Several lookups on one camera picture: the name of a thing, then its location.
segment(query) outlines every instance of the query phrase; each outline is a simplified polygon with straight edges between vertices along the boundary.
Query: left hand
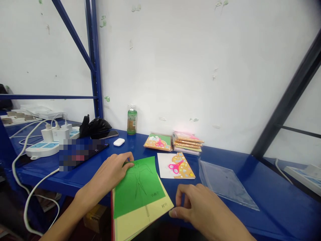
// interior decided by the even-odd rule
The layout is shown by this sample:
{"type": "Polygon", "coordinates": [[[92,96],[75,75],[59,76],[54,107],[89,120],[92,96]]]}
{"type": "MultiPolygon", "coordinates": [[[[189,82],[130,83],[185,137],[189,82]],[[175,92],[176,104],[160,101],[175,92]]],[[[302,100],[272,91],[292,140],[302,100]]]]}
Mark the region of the left hand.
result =
{"type": "Polygon", "coordinates": [[[75,196],[88,212],[125,177],[126,171],[134,166],[133,154],[113,154],[100,166],[93,178],[75,196]]]}

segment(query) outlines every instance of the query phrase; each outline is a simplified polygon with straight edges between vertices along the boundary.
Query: hand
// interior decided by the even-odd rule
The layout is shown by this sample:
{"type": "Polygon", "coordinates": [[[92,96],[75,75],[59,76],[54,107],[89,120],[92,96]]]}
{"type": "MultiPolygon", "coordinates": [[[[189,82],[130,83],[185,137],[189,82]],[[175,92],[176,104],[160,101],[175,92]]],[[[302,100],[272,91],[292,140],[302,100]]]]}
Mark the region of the hand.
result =
{"type": "Polygon", "coordinates": [[[130,162],[134,161],[131,152],[113,154],[108,157],[93,178],[76,193],[75,199],[81,202],[87,212],[116,187],[125,177],[126,171],[134,166],[134,163],[130,162],[124,165],[128,162],[128,158],[130,162]]]}
{"type": "Polygon", "coordinates": [[[202,184],[179,184],[176,208],[169,215],[190,222],[209,240],[255,240],[223,201],[202,184]],[[181,207],[183,194],[185,199],[181,207]]]}

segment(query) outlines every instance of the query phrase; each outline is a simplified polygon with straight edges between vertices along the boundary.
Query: cardboard box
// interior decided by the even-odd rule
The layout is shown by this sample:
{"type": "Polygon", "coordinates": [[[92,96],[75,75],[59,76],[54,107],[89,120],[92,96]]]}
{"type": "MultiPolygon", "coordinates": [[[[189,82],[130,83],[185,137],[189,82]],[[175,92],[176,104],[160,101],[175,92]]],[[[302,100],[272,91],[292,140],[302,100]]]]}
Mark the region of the cardboard box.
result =
{"type": "Polygon", "coordinates": [[[83,217],[83,220],[85,227],[101,234],[107,228],[108,221],[110,221],[109,208],[97,204],[83,217]]]}

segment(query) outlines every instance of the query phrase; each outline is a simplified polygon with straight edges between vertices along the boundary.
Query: green paper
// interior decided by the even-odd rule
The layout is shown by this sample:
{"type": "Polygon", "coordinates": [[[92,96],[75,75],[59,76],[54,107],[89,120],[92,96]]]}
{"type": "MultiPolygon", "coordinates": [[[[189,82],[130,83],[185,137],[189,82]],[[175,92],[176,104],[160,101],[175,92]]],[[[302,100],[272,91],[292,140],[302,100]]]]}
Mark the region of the green paper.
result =
{"type": "Polygon", "coordinates": [[[114,219],[165,197],[156,172],[155,157],[134,163],[115,189],[114,219]]]}

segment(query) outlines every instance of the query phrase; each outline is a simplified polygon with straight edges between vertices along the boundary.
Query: pencil drawing of figure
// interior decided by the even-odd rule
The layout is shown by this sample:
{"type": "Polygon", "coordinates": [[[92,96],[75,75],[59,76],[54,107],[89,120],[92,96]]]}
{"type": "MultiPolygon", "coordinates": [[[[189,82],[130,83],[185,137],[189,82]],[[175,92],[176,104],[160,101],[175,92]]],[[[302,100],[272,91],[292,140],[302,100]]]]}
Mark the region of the pencil drawing of figure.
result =
{"type": "Polygon", "coordinates": [[[137,193],[138,193],[139,190],[142,190],[145,193],[145,195],[147,195],[145,190],[144,190],[144,187],[143,187],[143,185],[142,185],[142,183],[140,181],[140,173],[145,171],[145,170],[147,170],[150,173],[152,173],[150,168],[146,164],[140,165],[139,163],[135,163],[135,166],[133,166],[132,168],[127,170],[127,174],[135,174],[135,177],[136,177],[135,198],[137,197],[137,193]]]}

